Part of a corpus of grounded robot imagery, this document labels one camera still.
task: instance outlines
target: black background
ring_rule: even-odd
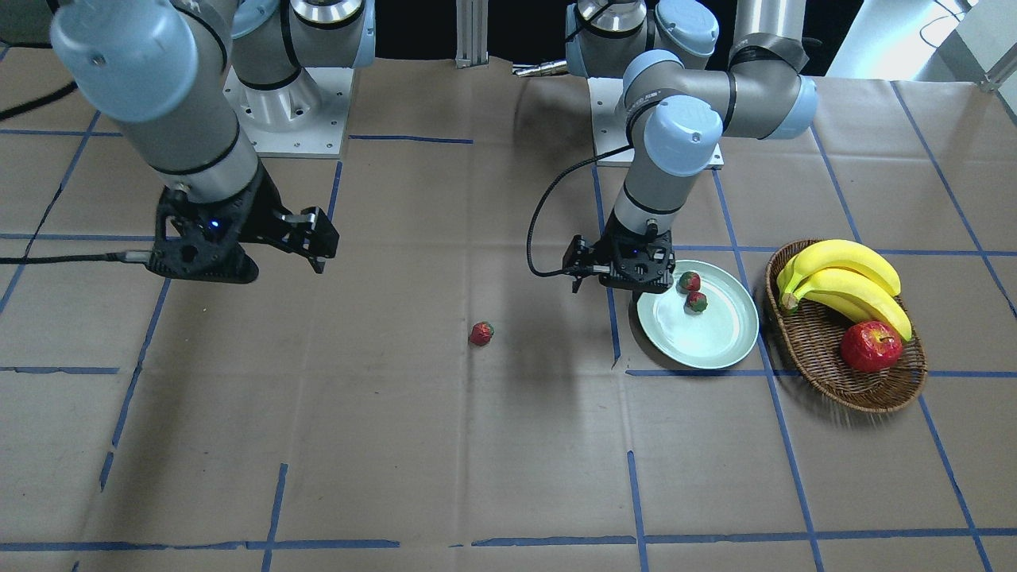
[[[565,7],[574,0],[490,0],[488,52],[514,63],[564,59]],[[658,0],[648,0],[653,8]],[[700,0],[720,23],[720,39],[708,69],[726,69],[734,30],[735,0]],[[803,36],[823,42],[809,47],[807,75],[824,75],[840,49],[862,0],[811,0]],[[377,56],[393,59],[454,59],[456,0],[376,0]]]

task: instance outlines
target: bunch of bananas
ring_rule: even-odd
[[[890,263],[864,244],[839,238],[806,246],[777,276],[780,303],[793,312],[802,298],[830,306],[858,323],[878,320],[911,339],[911,321],[894,296],[900,277]]]

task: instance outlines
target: white mounting plate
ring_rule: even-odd
[[[618,100],[621,99],[621,79],[614,77],[590,77],[586,80],[590,87],[590,112],[593,116],[593,145],[596,154],[606,153],[629,145],[625,136],[625,116],[617,113]],[[632,165],[634,151],[602,159],[597,165],[602,167],[627,167]],[[720,169],[724,166],[724,155],[720,146],[713,151],[708,169]]]
[[[308,67],[321,90],[322,105],[316,113],[300,118],[292,131],[266,131],[251,121],[240,107],[242,85],[231,69],[223,94],[240,119],[240,126],[259,157],[339,159],[346,140],[346,120],[353,97],[354,70],[348,67]]]

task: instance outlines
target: wicker basket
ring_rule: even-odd
[[[925,386],[929,368],[918,333],[904,345],[893,367],[875,374],[852,369],[840,357],[840,341],[851,322],[839,312],[812,300],[801,300],[797,311],[784,316],[775,292],[777,275],[791,256],[818,240],[784,245],[766,267],[766,310],[778,331],[785,357],[801,377],[824,395],[852,409],[889,413],[914,401]],[[900,296],[897,301],[904,307]]]

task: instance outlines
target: plate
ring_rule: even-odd
[[[685,292],[678,277],[699,273],[706,294],[702,313],[685,309]],[[752,296],[723,270],[700,261],[677,261],[674,286],[663,294],[643,294],[636,304],[640,325],[650,342],[678,363],[701,369],[719,369],[741,361],[760,329]]]

